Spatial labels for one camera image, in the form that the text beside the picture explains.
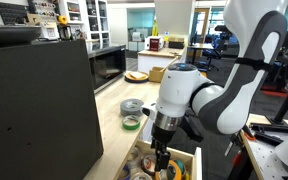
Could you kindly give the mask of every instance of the office chair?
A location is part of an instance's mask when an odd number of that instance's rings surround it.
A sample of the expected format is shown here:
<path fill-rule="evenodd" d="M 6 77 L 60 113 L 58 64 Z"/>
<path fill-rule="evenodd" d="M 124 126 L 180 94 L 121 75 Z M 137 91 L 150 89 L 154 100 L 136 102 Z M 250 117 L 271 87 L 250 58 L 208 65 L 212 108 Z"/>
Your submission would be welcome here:
<path fill-rule="evenodd" d="M 211 43 L 212 46 L 213 45 L 213 38 L 211 36 L 206 36 L 205 37 L 205 43 Z M 208 63 L 206 64 L 206 62 L 200 62 L 200 65 L 206 66 L 207 70 L 210 71 L 211 69 L 216 69 L 217 71 L 219 70 L 219 68 L 215 65 L 212 64 L 212 59 L 221 59 L 222 56 L 220 54 L 220 52 L 218 51 L 218 49 L 214 47 L 214 49 L 207 49 L 207 50 L 203 50 L 202 53 L 203 56 L 205 56 L 208 60 Z"/>

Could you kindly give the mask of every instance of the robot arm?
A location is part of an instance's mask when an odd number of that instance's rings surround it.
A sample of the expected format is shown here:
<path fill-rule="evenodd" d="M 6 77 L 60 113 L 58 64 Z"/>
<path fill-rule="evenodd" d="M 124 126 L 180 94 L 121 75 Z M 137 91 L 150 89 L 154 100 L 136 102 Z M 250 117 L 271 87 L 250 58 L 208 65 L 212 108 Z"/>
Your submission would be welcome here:
<path fill-rule="evenodd" d="M 288 0 L 227 1 L 224 21 L 238 38 L 240 52 L 225 87 L 203 77 L 193 65 L 174 64 L 166 70 L 156 105 L 143 107 L 154 121 L 151 147 L 156 150 L 156 171 L 167 167 L 166 147 L 177 127 L 189 124 L 183 122 L 188 108 L 216 134 L 232 134 L 245 125 L 251 100 L 284 41 L 287 4 Z"/>

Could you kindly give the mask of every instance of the door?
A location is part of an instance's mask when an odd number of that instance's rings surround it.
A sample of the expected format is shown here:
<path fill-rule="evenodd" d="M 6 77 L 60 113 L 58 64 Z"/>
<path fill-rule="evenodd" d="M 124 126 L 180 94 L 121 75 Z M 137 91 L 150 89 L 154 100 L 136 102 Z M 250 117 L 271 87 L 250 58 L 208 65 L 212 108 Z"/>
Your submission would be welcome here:
<path fill-rule="evenodd" d="M 194 37 L 195 32 L 196 32 L 197 33 L 196 42 L 204 43 L 209 14 L 210 14 L 210 8 L 196 8 L 195 9 L 190 40 L 192 40 L 192 37 Z M 200 56 L 201 56 L 201 51 L 197 51 L 196 57 L 200 57 Z"/>

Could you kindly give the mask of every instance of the tape roll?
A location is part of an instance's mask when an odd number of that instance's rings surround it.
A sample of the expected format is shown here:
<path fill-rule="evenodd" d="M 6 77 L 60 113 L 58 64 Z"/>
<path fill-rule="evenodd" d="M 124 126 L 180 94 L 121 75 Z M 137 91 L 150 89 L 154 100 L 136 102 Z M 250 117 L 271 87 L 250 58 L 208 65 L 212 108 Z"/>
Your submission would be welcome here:
<path fill-rule="evenodd" d="M 120 104 L 121 115 L 136 115 L 138 117 L 142 116 L 141 106 L 143 106 L 143 101 L 139 99 L 126 99 Z"/>
<path fill-rule="evenodd" d="M 138 172 L 133 175 L 132 180 L 152 180 L 152 178 L 144 172 Z"/>
<path fill-rule="evenodd" d="M 140 167 L 140 162 L 141 152 L 137 147 L 133 147 L 131 150 L 131 154 L 127 158 L 126 165 L 131 170 Z"/>
<path fill-rule="evenodd" d="M 141 125 L 140 119 L 138 116 L 129 115 L 125 116 L 122 121 L 122 126 L 126 130 L 136 130 Z"/>
<path fill-rule="evenodd" d="M 131 179 L 131 173 L 130 173 L 130 169 L 128 168 L 127 165 L 125 165 L 123 167 L 123 171 L 121 172 L 121 174 L 118 176 L 117 180 L 130 180 Z"/>
<path fill-rule="evenodd" d="M 182 179 L 184 179 L 185 177 L 185 174 L 186 174 L 186 169 L 185 169 L 185 165 L 182 161 L 180 160 L 174 160 L 174 162 L 178 165 L 178 167 L 180 168 L 181 170 L 181 173 L 182 173 Z"/>
<path fill-rule="evenodd" d="M 156 155 L 148 154 L 141 161 L 141 167 L 150 176 L 155 175 Z"/>
<path fill-rule="evenodd" d="M 178 165 L 170 160 L 168 162 L 167 170 L 161 170 L 160 172 L 155 172 L 156 180 L 164 180 L 164 179 L 173 179 L 173 180 L 181 180 L 182 173 Z"/>

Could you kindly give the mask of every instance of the floor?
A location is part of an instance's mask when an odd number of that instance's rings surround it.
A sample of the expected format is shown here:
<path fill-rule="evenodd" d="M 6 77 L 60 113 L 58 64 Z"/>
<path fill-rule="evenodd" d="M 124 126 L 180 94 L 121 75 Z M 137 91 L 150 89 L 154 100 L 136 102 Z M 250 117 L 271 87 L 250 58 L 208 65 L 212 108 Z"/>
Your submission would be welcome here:
<path fill-rule="evenodd" d="M 136 53 L 133 52 L 127 53 L 128 70 L 136 70 L 137 59 L 135 55 Z M 220 70 L 208 72 L 208 78 L 218 84 L 224 85 L 234 65 L 234 59 L 222 58 L 221 60 L 213 60 L 213 64 L 218 66 Z M 261 91 L 258 91 L 253 98 L 250 113 L 274 116 L 284 99 L 284 97 L 268 96 Z M 202 133 L 204 135 L 204 140 L 201 143 L 198 143 L 187 139 L 184 131 L 179 129 L 169 143 L 169 146 L 192 154 L 194 154 L 196 147 L 201 147 L 203 157 L 203 179 L 227 179 L 232 168 L 232 160 L 239 149 L 233 147 L 228 157 L 224 157 L 224 152 L 229 144 L 229 136 L 214 135 L 203 130 Z M 250 179 L 257 179 L 255 173 L 252 174 Z"/>

